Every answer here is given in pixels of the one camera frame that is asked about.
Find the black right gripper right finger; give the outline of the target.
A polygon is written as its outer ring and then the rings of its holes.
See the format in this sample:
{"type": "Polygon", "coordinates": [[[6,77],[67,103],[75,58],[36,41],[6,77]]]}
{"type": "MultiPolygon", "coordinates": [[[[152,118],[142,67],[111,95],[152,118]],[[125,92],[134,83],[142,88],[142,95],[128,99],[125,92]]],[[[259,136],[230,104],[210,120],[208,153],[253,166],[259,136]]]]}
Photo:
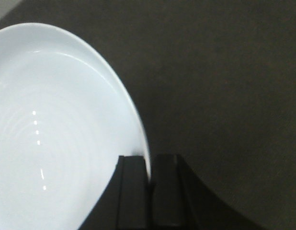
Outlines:
{"type": "Polygon", "coordinates": [[[153,229],[261,229],[207,188],[182,156],[159,154],[151,169],[153,229]]]}

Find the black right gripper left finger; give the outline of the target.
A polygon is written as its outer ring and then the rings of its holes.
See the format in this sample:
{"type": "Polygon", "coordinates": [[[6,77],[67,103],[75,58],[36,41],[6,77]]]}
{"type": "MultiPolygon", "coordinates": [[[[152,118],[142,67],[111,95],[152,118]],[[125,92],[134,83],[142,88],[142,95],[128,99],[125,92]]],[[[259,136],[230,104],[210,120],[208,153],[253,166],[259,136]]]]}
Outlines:
{"type": "Polygon", "coordinates": [[[120,156],[82,230],[148,230],[148,176],[142,156],[120,156]]]}

